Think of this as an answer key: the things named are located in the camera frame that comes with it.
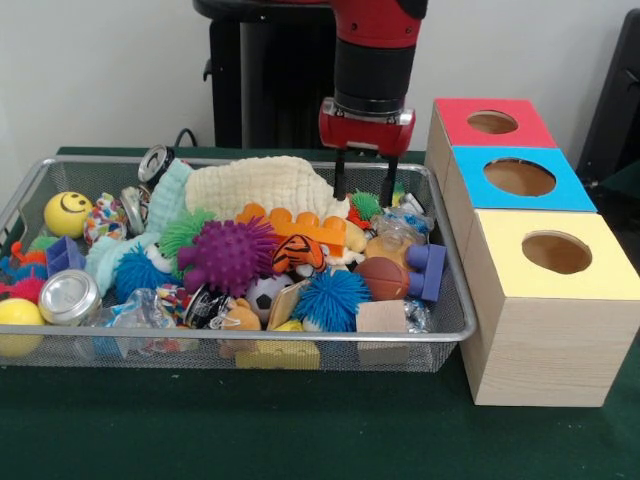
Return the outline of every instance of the stacked boxes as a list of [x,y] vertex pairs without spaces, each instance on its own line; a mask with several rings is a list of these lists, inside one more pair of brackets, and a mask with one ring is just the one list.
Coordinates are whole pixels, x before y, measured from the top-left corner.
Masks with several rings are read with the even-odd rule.
[[435,102],[438,179],[478,316],[481,405],[600,406],[640,326],[640,280],[528,101]]

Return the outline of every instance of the white wall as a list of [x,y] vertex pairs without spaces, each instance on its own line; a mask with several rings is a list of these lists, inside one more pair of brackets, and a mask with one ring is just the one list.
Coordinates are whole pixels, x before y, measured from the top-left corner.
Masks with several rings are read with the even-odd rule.
[[[434,97],[528,97],[576,161],[636,3],[431,0],[412,148],[425,148]],[[208,56],[208,20],[188,0],[0,0],[0,202],[61,145],[170,143],[183,126],[213,144]]]

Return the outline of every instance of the circular hole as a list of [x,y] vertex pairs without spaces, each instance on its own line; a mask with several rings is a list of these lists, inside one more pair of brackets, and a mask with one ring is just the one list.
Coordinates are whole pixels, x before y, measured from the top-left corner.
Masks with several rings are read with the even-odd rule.
[[591,250],[572,235],[562,232],[535,232],[522,242],[522,253],[547,270],[570,275],[591,265]]
[[506,113],[495,110],[482,110],[469,115],[467,123],[472,128],[491,135],[503,135],[515,132],[518,129],[518,122]]
[[546,195],[556,187],[556,177],[546,168],[520,158],[501,158],[484,167],[496,188],[523,197]]

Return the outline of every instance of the cream knit cloth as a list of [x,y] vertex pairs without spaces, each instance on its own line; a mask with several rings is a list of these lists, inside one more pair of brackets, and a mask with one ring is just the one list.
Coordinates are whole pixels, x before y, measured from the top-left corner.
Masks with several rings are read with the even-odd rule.
[[190,212],[201,207],[221,220],[233,220],[247,203],[259,203],[267,212],[284,207],[293,218],[313,212],[320,220],[345,218],[349,201],[333,198],[331,187],[298,157],[246,158],[221,167],[194,171],[186,186]]

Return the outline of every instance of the wire mesh basket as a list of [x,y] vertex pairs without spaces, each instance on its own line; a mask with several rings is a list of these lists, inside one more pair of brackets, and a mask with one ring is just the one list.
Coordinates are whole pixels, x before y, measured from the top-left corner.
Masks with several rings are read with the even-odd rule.
[[[63,191],[88,198],[117,194],[137,181],[138,158],[58,156],[34,166],[0,214],[3,251],[12,240],[24,245],[44,230],[43,210]],[[194,168],[223,165],[228,160],[190,160]],[[331,182],[334,165],[312,163]],[[349,191],[378,193],[386,165],[348,163]],[[339,371],[435,372],[457,342],[475,330],[473,303],[460,264],[437,182],[422,166],[401,164],[398,181],[436,218],[431,239],[447,247],[440,299],[429,305],[429,333],[249,332],[188,329],[126,329],[101,327],[0,325],[0,352],[20,351],[38,343],[31,353],[1,356],[1,365],[133,368],[285,368]],[[78,241],[81,251],[87,246]],[[114,303],[112,296],[105,305]],[[363,356],[362,352],[386,352]],[[222,350],[235,355],[222,355]]]

